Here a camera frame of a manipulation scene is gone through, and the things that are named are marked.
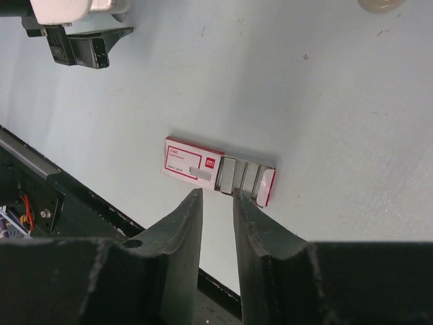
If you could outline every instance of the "red and white box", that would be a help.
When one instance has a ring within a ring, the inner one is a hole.
[[[232,194],[240,188],[260,207],[269,203],[275,168],[167,137],[162,173],[201,188]]]

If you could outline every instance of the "bolt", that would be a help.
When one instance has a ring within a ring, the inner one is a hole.
[[[48,209],[43,209],[41,211],[41,217],[42,218],[51,218],[51,212],[49,212]]]

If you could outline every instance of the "red wire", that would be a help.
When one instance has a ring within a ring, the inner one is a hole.
[[[35,227],[35,223],[33,222],[32,211],[30,210],[30,202],[28,201],[28,195],[26,194],[24,195],[24,197],[20,196],[20,198],[24,201],[24,204],[26,206],[26,214],[28,219],[30,220],[30,231],[32,231]]]

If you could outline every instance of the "white device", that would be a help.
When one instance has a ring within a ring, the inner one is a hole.
[[[40,25],[70,24],[87,14],[122,14],[131,8],[131,0],[30,0]]]

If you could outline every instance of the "black mount bracket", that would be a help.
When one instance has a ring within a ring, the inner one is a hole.
[[[67,35],[63,25],[40,25],[33,16],[22,17],[22,25],[29,37],[47,37],[56,63],[94,69],[109,67],[110,50],[134,31],[133,27],[124,27]]]

